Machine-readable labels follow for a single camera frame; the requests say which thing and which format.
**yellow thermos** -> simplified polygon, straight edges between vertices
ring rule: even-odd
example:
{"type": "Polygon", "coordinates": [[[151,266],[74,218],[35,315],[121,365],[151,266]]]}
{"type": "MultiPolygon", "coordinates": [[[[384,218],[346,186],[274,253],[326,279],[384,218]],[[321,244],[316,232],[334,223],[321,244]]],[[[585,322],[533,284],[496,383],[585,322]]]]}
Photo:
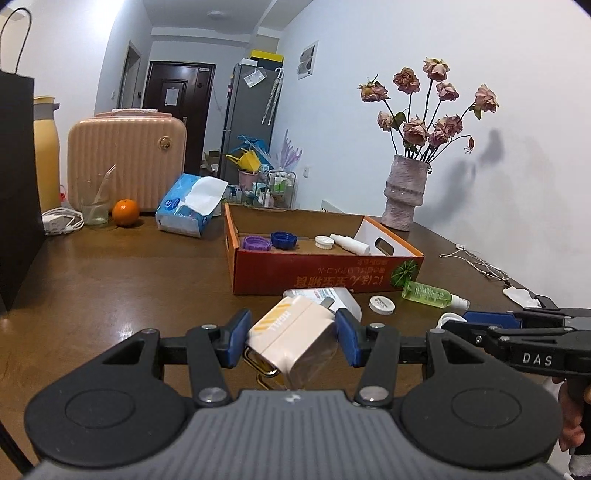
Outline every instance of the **yellow thermos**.
{"type": "Polygon", "coordinates": [[[46,96],[33,100],[35,164],[42,212],[61,206],[60,139],[53,117],[60,104],[54,102],[55,98],[46,96]]]}

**bottle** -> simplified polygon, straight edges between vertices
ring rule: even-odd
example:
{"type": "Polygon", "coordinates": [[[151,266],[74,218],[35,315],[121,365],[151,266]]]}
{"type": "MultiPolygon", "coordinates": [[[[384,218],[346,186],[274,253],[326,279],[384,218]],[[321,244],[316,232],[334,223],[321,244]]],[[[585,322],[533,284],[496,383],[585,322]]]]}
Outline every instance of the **bottle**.
{"type": "Polygon", "coordinates": [[[354,253],[355,255],[369,255],[369,245],[364,244],[355,238],[349,236],[335,235],[334,233],[330,236],[335,243],[341,248],[354,253]]]}
{"type": "Polygon", "coordinates": [[[452,307],[467,310],[470,308],[470,302],[468,300],[461,299],[457,295],[452,295],[442,288],[431,287],[414,281],[407,281],[404,284],[402,297],[405,300],[417,301],[440,309],[452,307]]]}

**white tissue paper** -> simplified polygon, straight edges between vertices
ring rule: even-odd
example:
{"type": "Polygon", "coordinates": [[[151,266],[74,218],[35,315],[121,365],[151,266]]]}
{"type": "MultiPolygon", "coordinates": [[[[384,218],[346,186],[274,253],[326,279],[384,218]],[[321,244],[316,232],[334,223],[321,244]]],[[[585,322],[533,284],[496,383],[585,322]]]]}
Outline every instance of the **white tissue paper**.
{"type": "Polygon", "coordinates": [[[181,199],[178,208],[186,205],[199,215],[209,215],[220,203],[227,186],[226,181],[216,177],[202,177],[195,182],[185,198],[181,199]]]}
{"type": "Polygon", "coordinates": [[[539,308],[542,306],[540,301],[531,298],[530,292],[524,288],[509,287],[504,289],[503,293],[523,308],[539,308]]]}

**dark brown door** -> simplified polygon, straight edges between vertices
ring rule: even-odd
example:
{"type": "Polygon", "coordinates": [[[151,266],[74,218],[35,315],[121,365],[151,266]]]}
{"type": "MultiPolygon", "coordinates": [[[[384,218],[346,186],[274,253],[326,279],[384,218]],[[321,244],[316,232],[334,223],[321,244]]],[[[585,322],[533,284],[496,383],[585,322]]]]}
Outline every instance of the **dark brown door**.
{"type": "Polygon", "coordinates": [[[187,127],[185,173],[199,175],[215,65],[204,63],[150,64],[144,108],[171,113],[187,127]]]}

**black shopping bag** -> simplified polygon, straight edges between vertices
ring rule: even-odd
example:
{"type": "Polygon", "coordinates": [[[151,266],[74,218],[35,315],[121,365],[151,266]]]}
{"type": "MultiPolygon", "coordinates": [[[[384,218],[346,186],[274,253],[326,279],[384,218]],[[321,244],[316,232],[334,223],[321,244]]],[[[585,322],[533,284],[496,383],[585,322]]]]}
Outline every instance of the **black shopping bag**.
{"type": "Polygon", "coordinates": [[[35,170],[34,80],[0,70],[0,312],[45,240],[35,170]]]}

